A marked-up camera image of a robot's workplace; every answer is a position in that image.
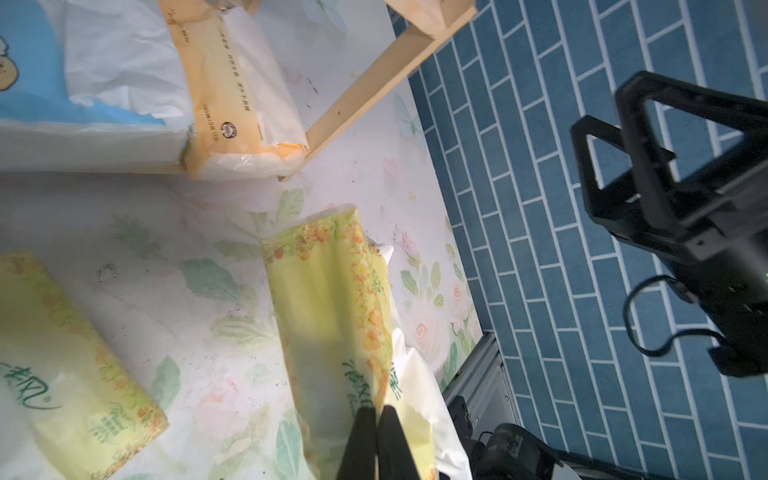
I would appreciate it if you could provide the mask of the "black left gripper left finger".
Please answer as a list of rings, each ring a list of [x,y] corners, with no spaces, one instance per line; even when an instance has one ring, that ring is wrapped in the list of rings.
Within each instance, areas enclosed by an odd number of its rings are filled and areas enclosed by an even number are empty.
[[[377,417],[373,407],[358,409],[337,473],[338,480],[373,480],[377,475]]]

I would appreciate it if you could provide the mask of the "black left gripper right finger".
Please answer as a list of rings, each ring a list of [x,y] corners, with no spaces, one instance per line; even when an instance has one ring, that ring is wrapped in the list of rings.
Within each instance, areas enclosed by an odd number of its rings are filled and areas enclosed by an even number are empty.
[[[410,447],[397,411],[385,406],[376,430],[378,478],[381,480],[419,480]]]

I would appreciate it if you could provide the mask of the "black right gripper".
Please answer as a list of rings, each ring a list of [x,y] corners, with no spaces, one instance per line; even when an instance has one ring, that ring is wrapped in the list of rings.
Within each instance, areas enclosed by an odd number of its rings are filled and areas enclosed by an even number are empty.
[[[618,126],[586,115],[570,130],[589,218],[662,259],[718,328],[721,374],[765,375],[766,101],[640,71],[616,104]]]

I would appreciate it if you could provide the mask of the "green white tissue pack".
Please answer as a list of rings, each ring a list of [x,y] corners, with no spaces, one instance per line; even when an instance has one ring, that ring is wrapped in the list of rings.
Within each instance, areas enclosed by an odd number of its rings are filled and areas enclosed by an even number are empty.
[[[402,328],[388,283],[388,249],[364,234],[343,205],[262,243],[304,455],[313,475],[340,471],[355,415],[393,408],[418,475],[470,477],[470,462],[439,387],[454,367],[442,341],[424,356]]]

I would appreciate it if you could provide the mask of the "yellow white tissue pack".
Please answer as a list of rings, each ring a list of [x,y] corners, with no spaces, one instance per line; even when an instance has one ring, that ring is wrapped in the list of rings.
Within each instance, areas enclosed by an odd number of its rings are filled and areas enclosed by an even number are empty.
[[[168,426],[44,264],[2,254],[2,478],[108,479]]]

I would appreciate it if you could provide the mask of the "blue cartoon tissue pack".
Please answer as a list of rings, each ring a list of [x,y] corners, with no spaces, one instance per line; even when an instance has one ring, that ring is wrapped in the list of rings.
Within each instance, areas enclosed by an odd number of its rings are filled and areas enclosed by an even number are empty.
[[[193,122],[157,2],[2,3],[3,171],[174,169]]]

